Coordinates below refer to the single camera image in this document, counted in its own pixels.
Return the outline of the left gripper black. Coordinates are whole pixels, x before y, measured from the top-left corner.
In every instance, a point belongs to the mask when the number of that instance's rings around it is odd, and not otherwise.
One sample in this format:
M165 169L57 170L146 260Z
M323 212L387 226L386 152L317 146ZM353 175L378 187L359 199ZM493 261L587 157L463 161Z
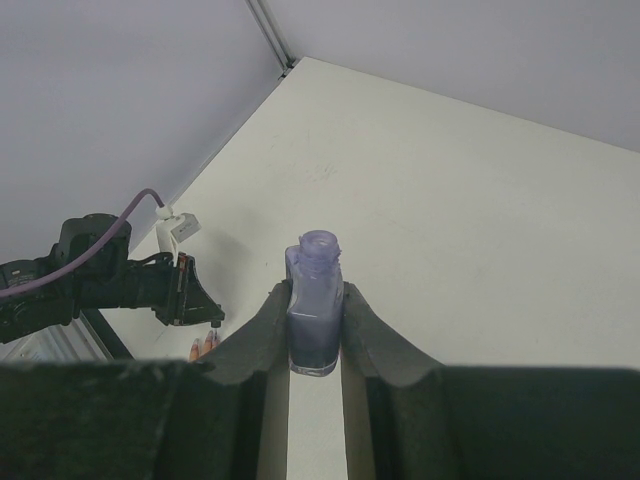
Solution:
M198 279L195 260L183 252L175 260L158 268L163 298L152 308L156 318L168 326L221 325L225 313Z

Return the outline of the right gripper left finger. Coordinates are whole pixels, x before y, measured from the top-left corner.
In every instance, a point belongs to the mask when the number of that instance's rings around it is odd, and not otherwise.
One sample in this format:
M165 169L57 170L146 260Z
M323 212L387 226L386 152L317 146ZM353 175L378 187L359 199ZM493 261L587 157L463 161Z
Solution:
M1 367L5 479L283 479L288 282L199 360Z

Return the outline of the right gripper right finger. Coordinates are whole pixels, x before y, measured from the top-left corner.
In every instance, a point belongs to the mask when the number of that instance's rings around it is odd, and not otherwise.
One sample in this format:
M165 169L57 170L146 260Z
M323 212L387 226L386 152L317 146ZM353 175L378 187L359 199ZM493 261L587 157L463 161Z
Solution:
M632 369L445 365L344 288L341 384L352 479L635 479Z

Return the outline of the purple nail polish bottle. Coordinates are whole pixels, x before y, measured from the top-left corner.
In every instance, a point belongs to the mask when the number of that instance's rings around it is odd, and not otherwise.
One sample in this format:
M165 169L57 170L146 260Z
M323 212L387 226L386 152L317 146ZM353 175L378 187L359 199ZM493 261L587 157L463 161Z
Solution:
M337 363L344 299L340 254L337 237L325 230L309 231L285 250L289 364L297 374L325 377Z

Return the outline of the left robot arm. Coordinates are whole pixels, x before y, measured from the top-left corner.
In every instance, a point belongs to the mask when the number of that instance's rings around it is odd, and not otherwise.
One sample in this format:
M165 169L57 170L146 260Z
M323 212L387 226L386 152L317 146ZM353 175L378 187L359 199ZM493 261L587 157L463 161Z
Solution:
M1 266L1 288L26 285L78 258L113 223L110 214L66 220L59 241L45 257ZM195 258L158 252L130 260L132 227L125 223L101 250L61 278L33 290L1 299L1 342L10 343L45 328L68 325L85 309L149 308L169 326L221 325L225 314L204 290Z

